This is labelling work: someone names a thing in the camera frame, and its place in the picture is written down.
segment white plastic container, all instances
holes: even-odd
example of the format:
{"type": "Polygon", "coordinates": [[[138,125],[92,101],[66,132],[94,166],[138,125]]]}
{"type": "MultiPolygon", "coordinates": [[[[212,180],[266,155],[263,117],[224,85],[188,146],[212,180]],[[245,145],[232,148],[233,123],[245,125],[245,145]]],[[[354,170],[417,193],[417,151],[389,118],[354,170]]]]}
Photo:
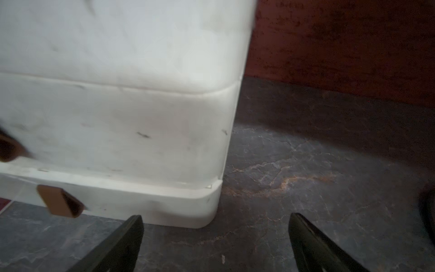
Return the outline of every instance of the white plastic container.
{"type": "Polygon", "coordinates": [[[0,197],[199,228],[214,217],[255,0],[0,2],[0,197]]]}

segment gray marble floor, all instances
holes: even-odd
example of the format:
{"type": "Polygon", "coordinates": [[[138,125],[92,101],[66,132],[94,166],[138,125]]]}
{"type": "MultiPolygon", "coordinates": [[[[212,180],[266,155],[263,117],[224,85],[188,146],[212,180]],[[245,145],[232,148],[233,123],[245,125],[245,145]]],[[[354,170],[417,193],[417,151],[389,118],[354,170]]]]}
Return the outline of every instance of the gray marble floor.
{"type": "MultiPolygon", "coordinates": [[[[434,109],[245,78],[216,218],[145,225],[136,271],[297,271],[292,212],[372,272],[435,271],[418,211],[435,187],[434,141],[434,109]]],[[[0,270],[65,271],[120,224],[14,203],[0,270]]]]}

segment black object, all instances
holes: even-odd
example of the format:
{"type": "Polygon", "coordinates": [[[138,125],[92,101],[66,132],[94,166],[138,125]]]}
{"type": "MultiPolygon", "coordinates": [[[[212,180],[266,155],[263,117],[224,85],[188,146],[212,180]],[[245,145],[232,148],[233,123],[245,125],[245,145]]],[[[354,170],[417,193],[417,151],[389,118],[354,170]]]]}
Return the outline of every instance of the black object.
{"type": "Polygon", "coordinates": [[[368,272],[299,213],[290,215],[288,233],[299,272],[368,272]]]}
{"type": "Polygon", "coordinates": [[[133,215],[68,272],[133,272],[144,235],[140,215],[133,215]]]}
{"type": "Polygon", "coordinates": [[[420,194],[419,209],[426,231],[435,245],[435,189],[420,194]]]}

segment red wall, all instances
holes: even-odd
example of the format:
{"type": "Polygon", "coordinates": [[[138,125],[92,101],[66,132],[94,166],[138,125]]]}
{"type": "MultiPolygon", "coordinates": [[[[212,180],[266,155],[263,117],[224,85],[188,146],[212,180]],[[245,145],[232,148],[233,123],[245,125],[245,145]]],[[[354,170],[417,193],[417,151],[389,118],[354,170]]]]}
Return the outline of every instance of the red wall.
{"type": "Polygon", "coordinates": [[[434,3],[259,0],[246,74],[435,107],[434,3]]]}

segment brown clip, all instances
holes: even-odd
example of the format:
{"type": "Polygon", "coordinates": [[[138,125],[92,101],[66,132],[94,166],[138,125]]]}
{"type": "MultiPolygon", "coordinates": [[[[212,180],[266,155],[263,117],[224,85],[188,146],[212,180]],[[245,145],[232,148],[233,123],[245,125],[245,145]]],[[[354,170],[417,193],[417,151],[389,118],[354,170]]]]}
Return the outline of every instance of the brown clip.
{"type": "Polygon", "coordinates": [[[62,188],[38,185],[36,190],[53,215],[76,218],[83,212],[83,203],[62,188]]]}
{"type": "Polygon", "coordinates": [[[12,137],[0,131],[0,161],[8,162],[26,154],[26,149],[12,137]]]}

